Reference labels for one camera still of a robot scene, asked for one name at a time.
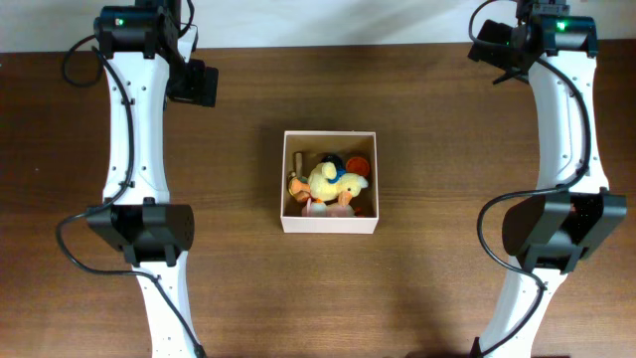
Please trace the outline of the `yellow rattle drum toy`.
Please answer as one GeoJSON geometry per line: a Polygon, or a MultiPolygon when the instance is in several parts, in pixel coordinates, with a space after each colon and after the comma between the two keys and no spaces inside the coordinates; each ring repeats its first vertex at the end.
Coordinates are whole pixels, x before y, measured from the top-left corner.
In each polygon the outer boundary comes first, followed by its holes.
{"type": "Polygon", "coordinates": [[[288,174],[287,190],[298,203],[306,203],[310,199],[308,178],[304,174],[304,157],[301,151],[296,151],[292,155],[292,170],[288,174]]]}

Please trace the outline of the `black round disc toy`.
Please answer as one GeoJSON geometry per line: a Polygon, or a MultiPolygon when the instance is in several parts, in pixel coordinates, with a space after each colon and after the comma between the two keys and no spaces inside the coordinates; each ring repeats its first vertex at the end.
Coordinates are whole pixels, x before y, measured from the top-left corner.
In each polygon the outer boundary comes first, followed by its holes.
{"type": "Polygon", "coordinates": [[[322,158],[322,163],[330,162],[332,163],[338,170],[345,167],[345,163],[343,159],[337,154],[329,154],[322,158]]]}

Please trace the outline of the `yellow plush duck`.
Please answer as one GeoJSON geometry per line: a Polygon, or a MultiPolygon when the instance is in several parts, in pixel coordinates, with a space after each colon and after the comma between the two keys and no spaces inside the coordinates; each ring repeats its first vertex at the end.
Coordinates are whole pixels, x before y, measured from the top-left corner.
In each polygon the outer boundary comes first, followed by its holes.
{"type": "Polygon", "coordinates": [[[369,182],[364,176],[340,171],[333,162],[321,162],[305,182],[292,178],[288,190],[292,196],[302,194],[321,202],[336,200],[340,206],[347,206],[368,187],[369,182]]]}

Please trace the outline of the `white duck toy pink hat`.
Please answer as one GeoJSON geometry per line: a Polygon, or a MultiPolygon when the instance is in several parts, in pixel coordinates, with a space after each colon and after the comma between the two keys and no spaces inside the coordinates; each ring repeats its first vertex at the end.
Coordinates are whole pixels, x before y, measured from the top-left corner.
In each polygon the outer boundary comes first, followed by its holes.
{"type": "Polygon", "coordinates": [[[354,209],[351,205],[342,206],[339,203],[325,204],[312,199],[306,202],[301,210],[301,215],[318,218],[364,218],[361,208],[354,209]]]}

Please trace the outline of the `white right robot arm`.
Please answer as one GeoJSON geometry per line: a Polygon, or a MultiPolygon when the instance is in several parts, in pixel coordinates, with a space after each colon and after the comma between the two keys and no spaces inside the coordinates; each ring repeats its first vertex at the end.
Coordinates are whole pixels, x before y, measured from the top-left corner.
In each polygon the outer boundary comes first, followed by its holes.
{"type": "Polygon", "coordinates": [[[475,338],[473,357],[528,357],[551,299],[627,214],[609,190],[599,158],[593,112],[597,39],[589,17],[529,15],[516,27],[483,24],[471,60],[503,70],[532,88],[538,115],[540,169],[533,190],[508,200],[502,241],[506,269],[493,318],[475,338]]]}

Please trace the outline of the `orange round disc toy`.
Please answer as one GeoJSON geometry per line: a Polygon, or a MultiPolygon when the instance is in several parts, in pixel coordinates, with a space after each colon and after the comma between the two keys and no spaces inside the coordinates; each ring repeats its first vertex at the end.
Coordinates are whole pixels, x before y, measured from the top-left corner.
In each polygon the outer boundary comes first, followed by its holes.
{"type": "Polygon", "coordinates": [[[350,157],[345,165],[348,173],[354,173],[362,177],[368,177],[371,173],[371,165],[363,156],[350,157]]]}

